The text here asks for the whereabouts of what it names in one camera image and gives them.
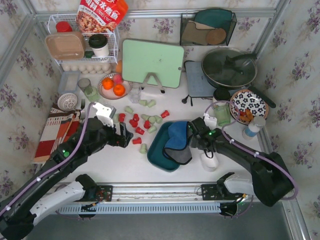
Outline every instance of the teal tray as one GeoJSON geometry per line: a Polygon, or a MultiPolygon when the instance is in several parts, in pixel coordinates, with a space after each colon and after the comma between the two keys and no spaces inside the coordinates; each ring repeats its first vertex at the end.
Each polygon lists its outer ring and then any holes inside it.
{"type": "Polygon", "coordinates": [[[166,172],[173,172],[180,166],[176,162],[165,158],[163,155],[164,146],[169,140],[168,128],[171,124],[173,124],[171,121],[162,124],[146,155],[152,165],[166,172]]]}

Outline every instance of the black spotted plate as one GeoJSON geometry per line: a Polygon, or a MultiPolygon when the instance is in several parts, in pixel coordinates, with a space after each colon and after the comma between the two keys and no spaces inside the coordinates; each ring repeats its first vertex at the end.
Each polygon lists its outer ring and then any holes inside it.
{"type": "MultiPolygon", "coordinates": [[[[230,101],[234,103],[241,112],[244,112],[246,109],[250,109],[254,117],[261,116],[266,119],[268,116],[269,106],[259,96],[248,89],[237,91],[231,97],[230,101]]],[[[229,107],[232,117],[236,119],[236,116],[238,115],[236,108],[231,104],[229,107]]],[[[242,121],[241,119],[239,119],[238,122],[246,125],[249,124],[249,122],[242,121]]]]}

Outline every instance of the food package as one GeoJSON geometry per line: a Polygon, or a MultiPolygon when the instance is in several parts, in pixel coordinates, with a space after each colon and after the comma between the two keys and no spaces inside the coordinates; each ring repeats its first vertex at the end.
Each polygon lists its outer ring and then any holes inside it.
{"type": "Polygon", "coordinates": [[[127,11],[125,0],[81,0],[76,23],[82,33],[113,32],[127,11]]]}

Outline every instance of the cutting board stand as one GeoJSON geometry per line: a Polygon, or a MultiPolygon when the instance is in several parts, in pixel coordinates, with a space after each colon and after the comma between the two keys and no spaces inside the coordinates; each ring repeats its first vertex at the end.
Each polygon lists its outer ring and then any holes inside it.
{"type": "Polygon", "coordinates": [[[162,94],[166,93],[164,87],[162,86],[160,79],[158,78],[158,76],[155,72],[148,72],[148,74],[145,76],[145,78],[143,80],[143,83],[141,84],[141,89],[143,90],[147,86],[160,89],[162,94]],[[154,79],[158,85],[148,84],[151,76],[154,77],[154,79]]]}

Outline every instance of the blue label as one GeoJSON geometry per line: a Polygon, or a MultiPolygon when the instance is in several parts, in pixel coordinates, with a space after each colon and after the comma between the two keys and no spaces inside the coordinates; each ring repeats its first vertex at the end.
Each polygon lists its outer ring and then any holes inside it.
{"type": "Polygon", "coordinates": [[[257,135],[257,132],[251,131],[248,126],[245,128],[244,132],[248,137],[254,137],[257,135]]]}

